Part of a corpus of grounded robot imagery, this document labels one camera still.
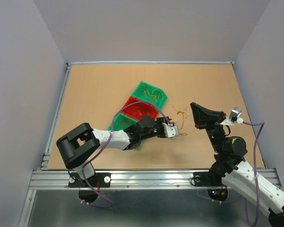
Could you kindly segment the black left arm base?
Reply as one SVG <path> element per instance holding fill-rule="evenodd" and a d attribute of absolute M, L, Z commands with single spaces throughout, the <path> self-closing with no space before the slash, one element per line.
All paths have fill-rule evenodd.
<path fill-rule="evenodd" d="M 87 179 L 89 184 L 94 188 L 109 188 L 111 182 L 111 173 L 109 172 L 97 172 L 95 176 Z M 69 188 L 88 188 L 88 184 L 82 179 L 78 173 L 70 172 L 69 174 Z"/>

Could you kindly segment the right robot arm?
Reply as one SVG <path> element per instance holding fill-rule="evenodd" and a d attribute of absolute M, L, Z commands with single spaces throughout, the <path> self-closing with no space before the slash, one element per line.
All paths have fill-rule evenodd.
<path fill-rule="evenodd" d="M 223 111 L 206 109 L 195 102 L 190 104 L 195 127 L 204 129 L 214 149 L 215 162 L 208 171 L 194 173 L 190 183 L 196 187 L 230 187 L 253 203 L 271 226 L 284 227 L 284 192 L 273 185 L 245 160 L 247 145 L 242 137 L 229 136 L 224 126 L 246 124 L 242 110 L 234 107 L 227 116 Z"/>

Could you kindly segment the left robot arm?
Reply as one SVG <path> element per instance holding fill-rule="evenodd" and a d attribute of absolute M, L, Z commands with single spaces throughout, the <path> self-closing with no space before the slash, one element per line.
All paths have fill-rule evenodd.
<path fill-rule="evenodd" d="M 89 123 L 82 123 L 56 142 L 56 146 L 68 170 L 74 170 L 85 186 L 92 186 L 96 172 L 88 158 L 96 151 L 106 148 L 132 150 L 140 146 L 143 140 L 153 137 L 173 138 L 179 135 L 178 127 L 161 117 L 153 119 L 144 116 L 135 124 L 118 131 L 94 129 Z"/>

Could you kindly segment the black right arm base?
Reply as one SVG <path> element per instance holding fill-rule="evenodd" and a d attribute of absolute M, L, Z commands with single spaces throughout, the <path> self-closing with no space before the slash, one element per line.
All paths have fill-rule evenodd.
<path fill-rule="evenodd" d="M 219 187 L 223 186 L 222 178 L 211 172 L 194 172 L 190 183 L 196 187 Z"/>

